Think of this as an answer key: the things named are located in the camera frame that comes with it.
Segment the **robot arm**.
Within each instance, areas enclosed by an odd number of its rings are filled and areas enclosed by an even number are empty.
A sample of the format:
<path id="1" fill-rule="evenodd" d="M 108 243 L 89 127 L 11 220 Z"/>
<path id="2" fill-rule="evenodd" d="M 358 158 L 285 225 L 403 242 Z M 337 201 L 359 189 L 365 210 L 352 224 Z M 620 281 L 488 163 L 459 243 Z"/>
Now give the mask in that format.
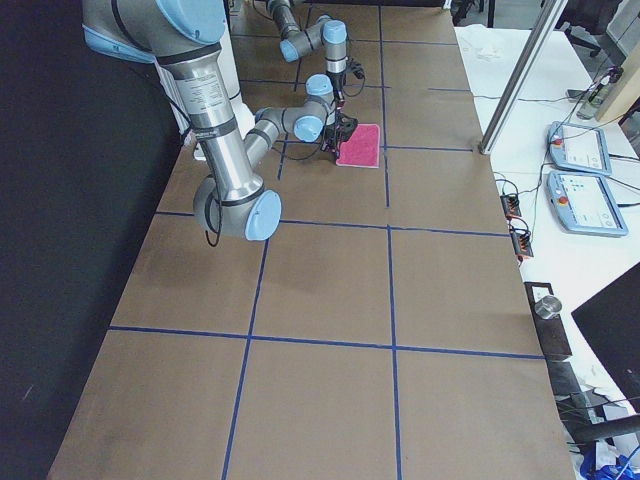
<path id="1" fill-rule="evenodd" d="M 202 228 L 216 235 L 264 241 L 276 231 L 279 195 L 254 171 L 282 135 L 314 142 L 338 133 L 344 103 L 342 78 L 348 63 L 346 25 L 328 15 L 301 29 L 293 2 L 269 1 L 286 61 L 325 51 L 326 71 L 306 82 L 299 107 L 268 107 L 243 132 L 242 105 L 225 8 L 220 1 L 85 1 L 83 29 L 94 51 L 126 61 L 156 63 L 174 79 L 189 127 L 210 173 L 193 201 Z"/>
<path id="2" fill-rule="evenodd" d="M 268 108 L 257 118 L 278 124 L 282 133 L 292 133 L 304 142 L 323 137 L 338 144 L 348 140 L 358 126 L 354 118 L 343 115 L 344 86 L 351 67 L 348 32 L 345 23 L 329 15 L 303 29 L 294 17 L 295 1 L 268 1 L 266 9 L 280 34 L 279 48 L 291 63 L 316 51 L 324 52 L 325 72 L 306 81 L 307 97 L 300 107 Z"/>

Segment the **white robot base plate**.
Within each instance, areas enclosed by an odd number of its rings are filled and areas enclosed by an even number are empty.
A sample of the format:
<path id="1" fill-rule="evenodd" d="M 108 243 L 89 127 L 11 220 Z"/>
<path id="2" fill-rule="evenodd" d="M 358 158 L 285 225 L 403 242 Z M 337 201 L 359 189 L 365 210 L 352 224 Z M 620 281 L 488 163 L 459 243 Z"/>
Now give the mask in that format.
<path id="1" fill-rule="evenodd" d="M 155 55 L 161 85 L 176 105 L 174 114 L 191 144 L 226 138 L 244 141 L 255 127 L 244 103 L 222 1 L 157 1 L 167 24 Z"/>

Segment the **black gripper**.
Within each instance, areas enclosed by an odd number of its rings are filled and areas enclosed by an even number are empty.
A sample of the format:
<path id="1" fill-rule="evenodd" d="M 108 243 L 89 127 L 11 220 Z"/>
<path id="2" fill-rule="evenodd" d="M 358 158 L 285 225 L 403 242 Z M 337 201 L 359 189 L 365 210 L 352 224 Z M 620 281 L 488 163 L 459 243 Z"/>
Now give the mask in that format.
<path id="1" fill-rule="evenodd" d="M 323 150 L 338 150 L 343 141 L 344 127 L 341 122 L 326 125 L 322 134 Z"/>
<path id="2" fill-rule="evenodd" d="M 353 133 L 358 126 L 358 119 L 340 113 L 337 117 L 337 129 L 339 133 Z"/>

